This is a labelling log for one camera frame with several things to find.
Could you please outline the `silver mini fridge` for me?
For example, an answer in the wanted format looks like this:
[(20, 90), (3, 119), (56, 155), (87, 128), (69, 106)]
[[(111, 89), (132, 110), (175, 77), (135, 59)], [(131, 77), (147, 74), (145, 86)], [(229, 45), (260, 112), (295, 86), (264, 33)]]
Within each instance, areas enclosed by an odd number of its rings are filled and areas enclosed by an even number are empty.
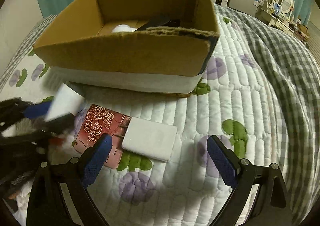
[(258, 2), (257, 0), (228, 0), (228, 7), (254, 17)]

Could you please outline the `white floral quilted mat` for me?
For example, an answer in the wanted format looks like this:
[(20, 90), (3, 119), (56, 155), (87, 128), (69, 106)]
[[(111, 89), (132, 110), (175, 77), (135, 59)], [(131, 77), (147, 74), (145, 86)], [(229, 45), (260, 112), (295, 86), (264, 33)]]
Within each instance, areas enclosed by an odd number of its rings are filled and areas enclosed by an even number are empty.
[(217, 136), (239, 159), (279, 170), (276, 100), (240, 21), (218, 15), (221, 37), (188, 98), (90, 88), (55, 164), (80, 155), (102, 133), (115, 140), (111, 165), (88, 188), (111, 225), (207, 225), (231, 187), (207, 151)]

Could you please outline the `red rose pattern card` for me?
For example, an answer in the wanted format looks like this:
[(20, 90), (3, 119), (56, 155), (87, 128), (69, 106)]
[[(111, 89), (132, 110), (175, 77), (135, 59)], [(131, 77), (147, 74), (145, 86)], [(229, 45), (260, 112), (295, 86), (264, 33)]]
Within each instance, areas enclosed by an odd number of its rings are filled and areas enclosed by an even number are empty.
[(73, 146), (77, 152), (84, 153), (103, 134), (109, 134), (112, 137), (112, 147), (104, 166), (116, 169), (123, 155), (121, 144), (130, 121), (131, 117), (128, 115), (92, 104), (77, 122)]

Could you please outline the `large white cylinder bottle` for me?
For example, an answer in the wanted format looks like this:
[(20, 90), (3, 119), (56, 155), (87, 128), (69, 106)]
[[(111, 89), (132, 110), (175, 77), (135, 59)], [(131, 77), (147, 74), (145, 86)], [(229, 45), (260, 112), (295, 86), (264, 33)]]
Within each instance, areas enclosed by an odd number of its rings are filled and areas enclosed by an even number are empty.
[(131, 27), (127, 24), (117, 25), (111, 32), (112, 33), (120, 33), (120, 32), (135, 32), (137, 28)]

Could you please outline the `brown cardboard box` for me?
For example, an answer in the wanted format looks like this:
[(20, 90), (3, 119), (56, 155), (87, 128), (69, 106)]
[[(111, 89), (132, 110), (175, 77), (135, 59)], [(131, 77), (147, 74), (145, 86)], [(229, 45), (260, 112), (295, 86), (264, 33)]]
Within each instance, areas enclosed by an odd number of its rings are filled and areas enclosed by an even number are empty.
[[(158, 17), (180, 27), (139, 28)], [(70, 82), (189, 95), (219, 39), (211, 0), (74, 0), (35, 42), (34, 52)]]

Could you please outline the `black remote control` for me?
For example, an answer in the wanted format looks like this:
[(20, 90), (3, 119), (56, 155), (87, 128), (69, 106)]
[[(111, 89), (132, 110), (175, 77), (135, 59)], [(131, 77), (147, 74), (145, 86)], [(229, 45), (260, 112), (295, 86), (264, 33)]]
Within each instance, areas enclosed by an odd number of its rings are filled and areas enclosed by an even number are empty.
[(137, 28), (136, 31), (145, 31), (149, 27), (180, 27), (181, 21), (180, 19), (170, 19), (168, 17), (158, 17), (151, 19), (146, 24)]

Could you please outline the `grey checkered bed blanket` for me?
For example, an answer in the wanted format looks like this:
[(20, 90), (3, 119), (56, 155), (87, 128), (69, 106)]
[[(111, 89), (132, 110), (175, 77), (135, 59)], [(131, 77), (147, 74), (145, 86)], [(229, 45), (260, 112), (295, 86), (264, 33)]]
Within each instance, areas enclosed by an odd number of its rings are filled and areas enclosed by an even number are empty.
[(92, 104), (175, 126), (167, 163), (126, 151), (88, 187), (111, 225), (208, 225), (232, 191), (206, 156), (211, 135), (254, 165), (279, 165), (293, 225), (319, 199), (319, 65), (296, 38), (246, 14), (215, 10), (220, 39), (189, 97), (78, 85), (86, 103), (65, 140), (31, 145), (34, 156), (53, 164), (76, 156)]

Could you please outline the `white jar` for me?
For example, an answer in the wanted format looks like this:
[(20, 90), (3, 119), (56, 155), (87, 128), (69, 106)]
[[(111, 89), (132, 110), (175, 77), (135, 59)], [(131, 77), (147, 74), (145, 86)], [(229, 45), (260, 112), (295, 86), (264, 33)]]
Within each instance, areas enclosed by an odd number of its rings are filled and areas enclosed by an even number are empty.
[(62, 84), (49, 107), (44, 118), (48, 122), (67, 114), (76, 115), (83, 106), (85, 99), (66, 84)]

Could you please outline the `white dressing table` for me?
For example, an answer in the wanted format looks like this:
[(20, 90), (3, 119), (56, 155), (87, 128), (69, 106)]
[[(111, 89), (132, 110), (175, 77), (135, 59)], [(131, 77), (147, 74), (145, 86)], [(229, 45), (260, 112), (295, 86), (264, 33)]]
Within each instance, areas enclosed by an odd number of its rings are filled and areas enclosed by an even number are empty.
[(298, 33), (297, 30), (294, 30), (293, 28), (291, 28), (287, 21), (284, 21), (284, 20), (281, 20), (280, 18), (275, 17), (274, 15), (268, 13), (268, 11), (263, 10), (261, 7), (258, 7), (255, 17), (269, 27), (276, 28), (278, 30), (283, 31), (286, 34), (296, 37), (307, 48), (309, 48), (307, 40), (300, 33)]

